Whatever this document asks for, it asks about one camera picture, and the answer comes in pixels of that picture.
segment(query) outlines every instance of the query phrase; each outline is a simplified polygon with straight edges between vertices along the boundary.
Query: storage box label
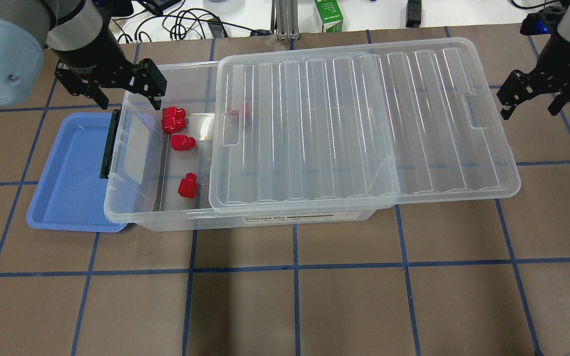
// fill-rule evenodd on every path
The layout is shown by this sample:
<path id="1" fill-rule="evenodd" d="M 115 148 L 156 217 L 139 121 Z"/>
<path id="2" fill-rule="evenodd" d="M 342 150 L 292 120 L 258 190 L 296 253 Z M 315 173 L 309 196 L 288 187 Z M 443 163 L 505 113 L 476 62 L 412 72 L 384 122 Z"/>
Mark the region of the storage box label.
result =
<path id="1" fill-rule="evenodd" d="M 297 216 L 255 216 L 244 217 L 247 225 L 274 225 L 275 223 L 318 223 L 321 221 L 341 221 L 356 219 L 361 212 L 305 214 Z"/>

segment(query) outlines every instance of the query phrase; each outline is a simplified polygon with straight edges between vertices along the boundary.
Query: transparent lid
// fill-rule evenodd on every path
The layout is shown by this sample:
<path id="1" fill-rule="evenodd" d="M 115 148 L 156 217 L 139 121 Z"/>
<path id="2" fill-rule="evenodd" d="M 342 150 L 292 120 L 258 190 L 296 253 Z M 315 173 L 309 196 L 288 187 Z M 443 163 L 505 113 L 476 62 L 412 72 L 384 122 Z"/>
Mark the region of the transparent lid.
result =
<path id="1" fill-rule="evenodd" d="M 216 210 L 364 210 L 519 188 L 466 39 L 245 54 L 219 64 Z"/>

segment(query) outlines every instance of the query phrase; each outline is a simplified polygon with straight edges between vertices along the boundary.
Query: clear plastic storage box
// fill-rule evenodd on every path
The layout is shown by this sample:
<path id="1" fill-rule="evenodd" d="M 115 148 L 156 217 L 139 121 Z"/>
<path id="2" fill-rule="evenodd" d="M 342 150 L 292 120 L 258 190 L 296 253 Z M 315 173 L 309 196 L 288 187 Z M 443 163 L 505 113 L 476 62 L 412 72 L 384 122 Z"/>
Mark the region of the clear plastic storage box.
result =
<path id="1" fill-rule="evenodd" d="M 364 220 L 397 203 L 505 198 L 520 177 L 475 47 L 436 39 L 160 66 L 160 111 L 127 93 L 104 211 L 152 230 Z M 177 194 L 197 175 L 194 199 Z"/>

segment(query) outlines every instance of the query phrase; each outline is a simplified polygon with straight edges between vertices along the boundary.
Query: brown table surface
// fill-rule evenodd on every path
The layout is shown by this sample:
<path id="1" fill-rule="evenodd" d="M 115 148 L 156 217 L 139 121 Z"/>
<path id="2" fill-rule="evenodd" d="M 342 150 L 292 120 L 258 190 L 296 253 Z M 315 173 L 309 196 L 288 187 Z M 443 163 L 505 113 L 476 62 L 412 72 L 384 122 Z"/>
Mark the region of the brown table surface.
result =
<path id="1" fill-rule="evenodd" d="M 493 92 L 531 70 L 518 25 L 303 34 L 294 49 L 460 36 Z M 289 50 L 231 38 L 125 45 L 157 64 Z M 402 205 L 368 221 L 157 233 L 33 230 L 32 194 L 61 121 L 99 111 L 43 72 L 0 108 L 0 355 L 545 355 L 570 352 L 570 104 L 504 122 L 522 189 Z M 120 104 L 123 92 L 109 93 Z"/>

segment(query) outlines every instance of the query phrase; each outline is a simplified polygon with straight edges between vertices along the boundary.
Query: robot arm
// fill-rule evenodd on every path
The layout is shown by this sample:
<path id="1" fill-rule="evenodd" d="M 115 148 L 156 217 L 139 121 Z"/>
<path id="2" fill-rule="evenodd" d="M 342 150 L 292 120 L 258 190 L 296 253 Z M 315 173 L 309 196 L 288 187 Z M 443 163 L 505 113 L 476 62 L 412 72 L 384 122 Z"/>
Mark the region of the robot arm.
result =
<path id="1" fill-rule="evenodd" d="M 522 22 L 521 34 L 551 35 L 538 56 L 536 67 L 529 73 L 514 70 L 497 92 L 504 108 L 503 119 L 511 117 L 516 106 L 539 94 L 557 93 L 549 105 L 551 115 L 557 115 L 570 102 L 570 5 L 548 6 L 538 13 L 529 14 Z"/>
<path id="2" fill-rule="evenodd" d="M 0 105 L 29 95 L 43 65 L 43 47 L 60 61 L 54 72 L 71 95 L 106 109 L 101 88 L 142 94 L 157 110 L 167 81 L 151 59 L 127 60 L 92 0 L 0 0 Z"/>

